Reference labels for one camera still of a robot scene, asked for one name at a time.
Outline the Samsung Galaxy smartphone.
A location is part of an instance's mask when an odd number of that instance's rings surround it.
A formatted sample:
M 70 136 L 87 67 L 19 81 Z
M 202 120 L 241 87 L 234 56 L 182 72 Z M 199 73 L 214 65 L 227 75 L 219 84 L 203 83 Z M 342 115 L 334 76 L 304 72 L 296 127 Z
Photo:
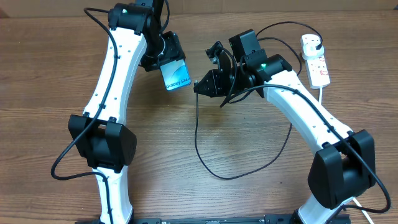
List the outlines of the Samsung Galaxy smartphone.
M 191 78 L 185 60 L 175 60 L 160 67 L 167 91 L 191 84 Z

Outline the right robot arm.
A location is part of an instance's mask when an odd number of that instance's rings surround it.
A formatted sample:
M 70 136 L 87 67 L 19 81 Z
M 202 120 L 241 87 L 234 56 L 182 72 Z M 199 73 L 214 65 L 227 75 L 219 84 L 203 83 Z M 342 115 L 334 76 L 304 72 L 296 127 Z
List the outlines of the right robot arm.
M 308 144 L 313 162 L 308 174 L 310 198 L 289 223 L 346 223 L 340 212 L 376 183 L 375 146 L 365 130 L 354 132 L 329 113 L 303 86 L 281 55 L 267 56 L 253 30 L 220 42 L 206 54 L 216 64 L 196 83 L 194 92 L 232 102 L 252 91 L 276 106 Z

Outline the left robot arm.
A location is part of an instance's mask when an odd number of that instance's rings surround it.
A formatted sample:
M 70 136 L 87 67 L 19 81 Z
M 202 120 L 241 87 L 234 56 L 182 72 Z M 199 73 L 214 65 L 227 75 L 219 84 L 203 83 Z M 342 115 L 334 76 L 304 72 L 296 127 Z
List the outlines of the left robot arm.
M 137 69 L 160 70 L 166 90 L 191 83 L 178 35 L 161 21 L 167 1 L 117 3 L 106 13 L 108 48 L 93 95 L 82 115 L 71 115 L 71 143 L 96 177 L 101 215 L 95 223 L 133 223 L 127 172 L 137 137 L 126 127 L 127 105 Z

